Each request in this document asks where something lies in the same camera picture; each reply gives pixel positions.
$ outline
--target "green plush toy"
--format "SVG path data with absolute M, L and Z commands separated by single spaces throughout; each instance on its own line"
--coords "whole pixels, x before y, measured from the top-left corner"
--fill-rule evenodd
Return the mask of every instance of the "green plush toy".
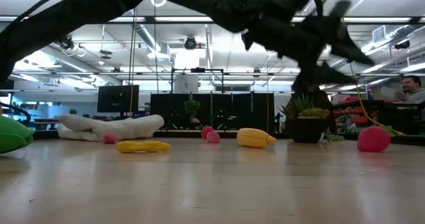
M 33 134 L 20 122 L 0 116 L 0 154 L 27 147 L 33 142 Z

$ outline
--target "pink ball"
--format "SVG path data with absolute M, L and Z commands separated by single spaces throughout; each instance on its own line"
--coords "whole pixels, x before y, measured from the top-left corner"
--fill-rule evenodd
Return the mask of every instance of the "pink ball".
M 102 142 L 104 144 L 115 144 L 118 141 L 118 137 L 115 134 L 106 133 L 102 137 Z
M 203 128 L 201 131 L 201 137 L 206 140 L 209 132 L 214 132 L 214 128 L 211 128 L 210 126 Z
M 361 152 L 382 152 L 391 143 L 391 136 L 383 128 L 368 127 L 362 130 L 357 138 L 357 149 Z
M 207 135 L 207 142 L 210 142 L 210 143 L 219 143 L 220 142 L 220 135 L 217 134 L 214 131 L 209 132 L 208 135 Z

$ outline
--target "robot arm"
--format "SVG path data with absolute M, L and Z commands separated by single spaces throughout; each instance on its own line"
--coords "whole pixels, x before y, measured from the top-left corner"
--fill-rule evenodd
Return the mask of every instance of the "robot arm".
M 143 0 L 62 0 L 25 19 L 47 1 L 37 3 L 0 33 L 0 58 L 3 63 L 0 82 L 12 73 L 18 60 L 83 25 L 105 23 L 115 19 L 136 8 Z M 331 12 L 329 17 L 324 17 L 321 13 L 323 4 L 320 3 L 322 7 L 317 8 L 317 16 L 310 16 L 299 25 L 293 26 L 290 21 L 309 0 L 168 1 L 204 13 L 230 32 L 243 33 L 242 39 L 247 50 L 252 43 L 258 43 L 268 50 L 278 52 L 279 57 L 287 56 L 298 61 L 301 68 L 313 68 L 326 44 L 332 46 L 332 52 L 336 55 L 373 64 L 373 61 L 354 45 L 348 34 L 339 35 L 341 28 L 344 28 L 340 20 L 349 6 L 347 2 L 335 6 L 335 12 Z

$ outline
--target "ceiling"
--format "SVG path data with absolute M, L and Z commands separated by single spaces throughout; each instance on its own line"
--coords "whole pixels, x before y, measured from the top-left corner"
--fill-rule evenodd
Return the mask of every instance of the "ceiling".
M 1 0 L 0 16 L 16 16 L 20 15 L 23 11 L 28 9 L 31 5 L 39 0 Z M 60 0 L 53 0 L 46 4 L 48 7 Z M 338 0 L 328 0 L 325 4 L 325 12 Z M 348 16 L 363 16 L 363 17 L 376 17 L 376 16 L 422 16 L 425 14 L 425 8 L 422 0 L 350 0 L 354 9 Z M 312 11 L 313 5 L 308 5 L 304 11 L 299 15 L 306 15 Z M 137 7 L 138 16 L 192 16 L 202 15 L 190 9 L 184 8 L 170 2 L 166 2 L 161 7 L 154 7 L 151 0 L 145 0 Z M 239 34 L 232 34 L 217 25 L 204 24 L 160 24 L 160 25 L 144 25 L 147 32 L 158 42 L 165 43 L 170 47 L 171 56 L 181 52 L 183 42 L 187 36 L 194 36 L 198 43 L 207 43 L 207 34 L 209 37 L 209 48 L 211 50 L 211 63 L 209 65 L 207 60 L 207 52 L 205 46 L 202 49 L 197 49 L 197 55 L 200 57 L 201 67 L 223 68 L 229 72 L 252 72 L 254 68 L 260 68 L 262 72 L 289 72 L 294 71 L 297 64 L 288 58 L 278 59 L 275 55 L 270 55 L 260 45 L 253 45 L 247 52 Z M 377 25 L 350 25 L 349 33 L 351 38 L 360 46 L 364 47 L 370 43 L 372 39 L 372 31 L 378 28 Z M 397 27 L 387 27 L 387 30 L 393 30 Z M 75 43 L 81 45 L 86 50 L 84 56 L 81 56 L 84 51 L 80 49 L 77 53 L 71 51 L 68 53 L 72 55 L 72 59 L 76 62 L 82 62 L 93 70 L 112 71 L 114 68 L 119 67 L 121 71 L 127 72 L 129 70 L 130 62 L 130 49 L 131 49 L 131 31 L 130 25 L 108 24 L 104 27 L 104 37 L 102 41 L 102 25 L 85 25 L 80 29 L 74 31 L 72 39 Z M 380 51 L 373 53 L 371 56 L 378 64 L 394 58 L 402 56 L 407 52 L 422 48 L 422 32 L 417 32 L 414 37 L 410 38 L 411 49 L 404 51 L 389 52 L 388 47 L 380 49 Z M 104 60 L 100 57 L 100 50 L 107 50 L 113 52 L 110 55 L 110 60 Z M 155 59 L 148 58 L 151 51 L 145 45 L 144 41 L 136 35 L 135 38 L 135 52 L 134 64 L 136 72 L 153 72 L 153 71 L 167 71 L 171 70 L 171 63 L 169 61 L 155 61 Z M 338 57 L 328 57 L 327 55 L 322 58 L 330 60 L 329 63 L 335 64 L 340 60 Z M 343 72 L 350 72 L 349 66 L 339 67 Z M 366 68 L 362 65 L 356 65 L 354 72 L 363 72 Z M 375 72 L 392 72 L 394 65 L 382 67 Z M 29 68 L 21 68 L 20 71 L 31 71 Z M 169 79 L 169 75 L 160 76 L 161 79 Z M 126 79 L 127 76 L 118 77 L 118 79 Z M 154 79 L 155 76 L 136 76 L 136 79 Z M 277 76 L 275 80 L 294 79 L 294 77 Z

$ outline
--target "potted plant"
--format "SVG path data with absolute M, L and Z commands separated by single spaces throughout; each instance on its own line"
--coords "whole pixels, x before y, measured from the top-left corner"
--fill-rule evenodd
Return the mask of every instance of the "potted plant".
M 191 120 L 195 118 L 201 103 L 196 100 L 188 100 L 184 103 L 186 113 L 191 117 Z
M 286 130 L 293 141 L 317 143 L 323 138 L 329 111 L 314 107 L 308 97 L 292 98 L 280 111 L 286 115 Z

